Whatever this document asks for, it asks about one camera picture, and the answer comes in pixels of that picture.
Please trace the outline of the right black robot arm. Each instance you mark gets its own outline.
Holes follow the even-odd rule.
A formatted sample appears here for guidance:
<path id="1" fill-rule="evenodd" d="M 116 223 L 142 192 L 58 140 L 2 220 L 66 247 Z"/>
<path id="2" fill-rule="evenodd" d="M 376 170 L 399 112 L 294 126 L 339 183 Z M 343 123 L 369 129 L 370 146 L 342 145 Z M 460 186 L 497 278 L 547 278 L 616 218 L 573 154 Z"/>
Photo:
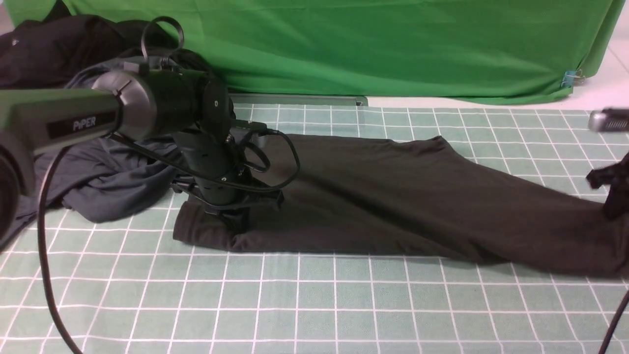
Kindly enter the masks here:
<path id="1" fill-rule="evenodd" d="M 591 112 L 588 128 L 599 133 L 623 133 L 629 131 L 629 111 L 620 108 L 606 108 Z M 615 164 L 591 170 L 586 176 L 593 190 L 609 186 L 602 212 L 610 220 L 627 214 L 629 211 L 629 154 Z"/>

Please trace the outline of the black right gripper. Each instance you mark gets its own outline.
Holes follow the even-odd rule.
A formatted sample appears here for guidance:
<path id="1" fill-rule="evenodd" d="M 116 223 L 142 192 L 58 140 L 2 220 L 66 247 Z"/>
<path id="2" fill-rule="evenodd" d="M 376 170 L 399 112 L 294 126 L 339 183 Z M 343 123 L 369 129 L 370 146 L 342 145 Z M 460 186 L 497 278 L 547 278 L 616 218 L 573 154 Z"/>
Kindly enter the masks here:
<path id="1" fill-rule="evenodd" d="M 618 163 L 591 170 L 586 176 L 590 188 L 597 190 L 609 186 L 602 212 L 609 220 L 629 212 L 629 155 L 626 154 Z"/>

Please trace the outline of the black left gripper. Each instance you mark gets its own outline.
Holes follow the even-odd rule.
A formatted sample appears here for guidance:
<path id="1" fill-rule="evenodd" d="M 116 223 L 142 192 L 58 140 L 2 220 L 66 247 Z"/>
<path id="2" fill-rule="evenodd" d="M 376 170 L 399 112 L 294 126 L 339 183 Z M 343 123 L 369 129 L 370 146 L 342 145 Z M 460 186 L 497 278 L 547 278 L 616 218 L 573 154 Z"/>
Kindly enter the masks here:
<path id="1" fill-rule="evenodd" d="M 269 133 L 265 125 L 236 125 L 222 140 L 191 128 L 172 136 L 190 170 L 175 185 L 200 201 L 207 213 L 222 216 L 233 235 L 249 229 L 250 208 L 279 210 L 285 201 L 281 188 L 252 174 L 270 169 L 258 146 L 258 139 Z"/>

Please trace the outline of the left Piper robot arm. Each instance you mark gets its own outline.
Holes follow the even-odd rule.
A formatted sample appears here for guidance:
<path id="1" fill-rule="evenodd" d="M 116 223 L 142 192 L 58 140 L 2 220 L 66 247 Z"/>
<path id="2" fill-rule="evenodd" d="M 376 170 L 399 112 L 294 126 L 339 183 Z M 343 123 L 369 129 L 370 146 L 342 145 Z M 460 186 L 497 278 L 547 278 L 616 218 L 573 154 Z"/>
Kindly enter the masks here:
<path id="1" fill-rule="evenodd" d="M 261 123 L 238 120 L 226 86 L 198 70 L 110 70 L 92 88 L 2 90 L 1 235 L 61 204 L 93 223 L 123 219 L 169 188 L 235 232 L 250 209 L 278 209 L 282 186 Z"/>

